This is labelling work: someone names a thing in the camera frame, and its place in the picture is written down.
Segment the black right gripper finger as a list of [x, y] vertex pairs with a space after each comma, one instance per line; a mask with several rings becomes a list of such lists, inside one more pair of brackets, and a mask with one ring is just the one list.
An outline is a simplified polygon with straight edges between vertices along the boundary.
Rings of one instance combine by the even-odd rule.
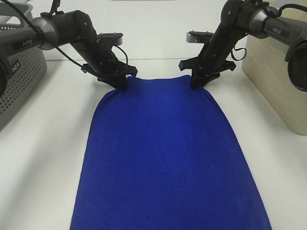
[[200, 86], [202, 86], [201, 80], [202, 80], [202, 72], [193, 69], [191, 73], [190, 87], [192, 89], [199, 88]]
[[220, 77], [220, 74], [219, 73], [216, 73], [216, 74], [213, 74], [213, 75], [203, 75], [201, 77], [201, 86], [204, 87], [206, 86], [208, 83], [210, 83], [211, 81], [217, 79]]

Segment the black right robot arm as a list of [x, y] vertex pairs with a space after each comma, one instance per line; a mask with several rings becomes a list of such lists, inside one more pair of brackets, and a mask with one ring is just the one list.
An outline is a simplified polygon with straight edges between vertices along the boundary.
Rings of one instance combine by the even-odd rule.
[[203, 44], [200, 53], [182, 60], [180, 70], [190, 69], [190, 86], [196, 89], [220, 77], [221, 72], [233, 71], [233, 55], [237, 42], [247, 35], [258, 39], [271, 37], [288, 46], [285, 61], [290, 82], [300, 91], [307, 90], [307, 23], [282, 17], [285, 9], [306, 12], [298, 4], [285, 4], [276, 9], [262, 0], [228, 0], [221, 12], [220, 24], [214, 33], [187, 32], [188, 43]]

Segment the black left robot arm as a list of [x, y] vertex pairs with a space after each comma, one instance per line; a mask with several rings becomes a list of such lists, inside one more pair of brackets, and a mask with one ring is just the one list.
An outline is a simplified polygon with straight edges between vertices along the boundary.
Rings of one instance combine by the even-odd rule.
[[70, 44], [84, 59], [84, 73], [113, 88], [125, 89], [126, 76], [136, 76], [137, 68], [118, 60], [113, 47], [122, 44], [122, 33], [97, 34], [88, 14], [82, 11], [42, 13], [27, 27], [3, 31], [0, 34], [0, 93], [4, 94], [13, 65], [9, 57], [38, 47], [42, 50], [58, 49]]

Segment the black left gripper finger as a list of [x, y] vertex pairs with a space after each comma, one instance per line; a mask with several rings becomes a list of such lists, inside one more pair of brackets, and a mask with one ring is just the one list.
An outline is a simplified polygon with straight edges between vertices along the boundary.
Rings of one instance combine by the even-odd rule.
[[118, 75], [116, 79], [116, 88], [126, 89], [127, 88], [127, 77], [126, 75]]
[[99, 82], [102, 82], [102, 83], [105, 83], [113, 88], [119, 88], [120, 87], [120, 84], [115, 80], [111, 80], [111, 79], [105, 79], [105, 78], [97, 78], [97, 81]]

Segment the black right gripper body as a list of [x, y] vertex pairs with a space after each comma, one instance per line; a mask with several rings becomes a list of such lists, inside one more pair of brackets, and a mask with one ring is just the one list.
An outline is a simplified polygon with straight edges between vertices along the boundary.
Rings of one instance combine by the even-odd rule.
[[179, 69], [192, 69], [206, 75], [214, 75], [226, 70], [233, 71], [235, 63], [226, 60], [227, 55], [218, 55], [209, 52], [199, 54], [197, 57], [179, 62]]

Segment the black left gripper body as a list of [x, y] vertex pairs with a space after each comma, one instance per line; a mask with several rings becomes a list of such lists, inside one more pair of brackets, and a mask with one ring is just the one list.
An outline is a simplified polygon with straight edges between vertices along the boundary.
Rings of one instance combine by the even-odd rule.
[[125, 81], [127, 75], [135, 77], [138, 70], [135, 66], [128, 64], [127, 53], [122, 48], [119, 50], [125, 56], [124, 62], [119, 61], [111, 48], [82, 51], [81, 56], [86, 61], [86, 64], [82, 66], [82, 71], [91, 73], [101, 81]]

